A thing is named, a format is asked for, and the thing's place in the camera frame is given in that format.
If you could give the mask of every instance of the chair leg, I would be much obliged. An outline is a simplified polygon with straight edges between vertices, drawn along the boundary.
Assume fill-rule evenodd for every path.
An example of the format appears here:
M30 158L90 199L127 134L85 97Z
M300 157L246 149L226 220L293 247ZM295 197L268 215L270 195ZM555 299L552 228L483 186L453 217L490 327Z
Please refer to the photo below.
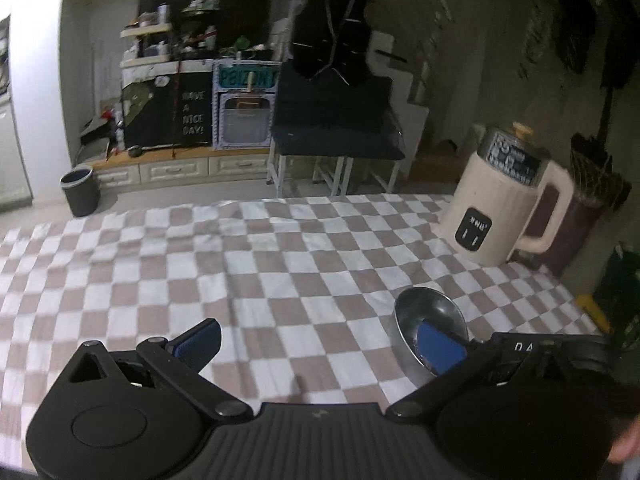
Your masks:
M314 164L314 175L311 177L311 180L314 184L320 184L322 180L320 179L320 160L321 157L316 156L316 163Z
M378 181L378 183L380 184L380 186L382 186L382 189L384 190L385 193L393 193L394 192L394 187L396 186L396 180L398 179L398 172L400 171L400 163L401 162L402 162L401 160L398 160L394 164L394 168L391 170L391 176L389 177L389 181L388 182L386 182L385 179L383 179L381 176L379 176L379 174L377 174L375 171L373 171L373 170L371 170L369 168L371 176Z
M351 169L353 168L353 159L347 157L347 166L344 168L344 177L342 178L341 195L346 195L349 190L349 179L351 178Z
M269 158L267 158L267 184L273 184L274 174L275 174L275 166L273 165L273 161L276 156L276 142L271 139L271 144L269 145Z
M340 188L340 176L342 175L342 166L344 165L344 157L339 156L338 162L335 164L335 173L334 173L334 181L331 186L331 196L336 196L338 194L338 189Z
M400 171L400 160L397 160L394 164L393 170L391 170L391 177L389 178L389 184L386 186L387 193L393 193L396 186L396 180L398 179L398 171Z
M362 183L364 184L368 179L369 179L369 172L370 172L370 167L371 165L371 161L368 160L367 163L364 166L364 173L362 174Z
M274 178L276 183L276 198L282 198L282 184L284 184L284 177L287 172L287 157L284 155L278 158L278 174Z

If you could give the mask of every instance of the wooden countertop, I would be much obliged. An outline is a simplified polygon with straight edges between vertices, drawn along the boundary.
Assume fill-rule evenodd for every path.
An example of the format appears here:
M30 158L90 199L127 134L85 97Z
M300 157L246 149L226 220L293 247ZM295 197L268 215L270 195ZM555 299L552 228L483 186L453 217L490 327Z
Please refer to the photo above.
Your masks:
M268 148L247 148L244 150L214 150L209 146L197 146L195 148L176 148L175 158L171 148L164 150L153 150L145 152L137 158L132 158L129 153L123 152L111 155L107 160L97 160L91 162L94 170L110 170L121 166L132 166L133 164L148 164L150 162L164 162L166 160L181 160L185 158L202 158L210 156L232 156L232 155L265 155L269 153Z

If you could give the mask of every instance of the chalkboard sign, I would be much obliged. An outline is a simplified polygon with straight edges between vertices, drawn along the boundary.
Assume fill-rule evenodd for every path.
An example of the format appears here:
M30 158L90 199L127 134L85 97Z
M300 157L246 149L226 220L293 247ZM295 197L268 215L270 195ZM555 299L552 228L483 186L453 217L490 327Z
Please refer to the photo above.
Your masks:
M176 77L174 73L136 80L123 89L127 148L212 143L211 68L202 72L182 72L178 89Z
M212 141L211 72L180 74L178 118L183 146Z

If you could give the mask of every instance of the blue gripper pad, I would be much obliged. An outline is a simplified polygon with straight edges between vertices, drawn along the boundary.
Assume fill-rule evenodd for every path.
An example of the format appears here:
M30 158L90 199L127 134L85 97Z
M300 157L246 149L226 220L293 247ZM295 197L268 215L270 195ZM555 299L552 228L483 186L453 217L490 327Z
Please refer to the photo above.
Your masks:
M192 370L199 372L220 351L222 329L215 319L205 319L176 339L166 350Z
M418 352L438 375L457 365L466 357L466 348L427 322L418 327Z

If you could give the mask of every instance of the yellow object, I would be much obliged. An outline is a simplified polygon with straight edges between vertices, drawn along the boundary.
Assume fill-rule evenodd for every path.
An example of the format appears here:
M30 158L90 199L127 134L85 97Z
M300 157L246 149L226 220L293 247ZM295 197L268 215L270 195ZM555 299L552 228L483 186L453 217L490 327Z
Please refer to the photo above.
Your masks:
M593 301L593 296L591 294L581 294L575 298L575 304L589 314L589 317L591 317L601 332L604 332L605 334L613 333L613 329L607 319L607 316L605 316L598 304Z
M531 128L529 128L528 126L525 126L522 123L517 123L515 121L513 123L513 133L520 140L529 140L527 139L527 137L533 136L533 130Z

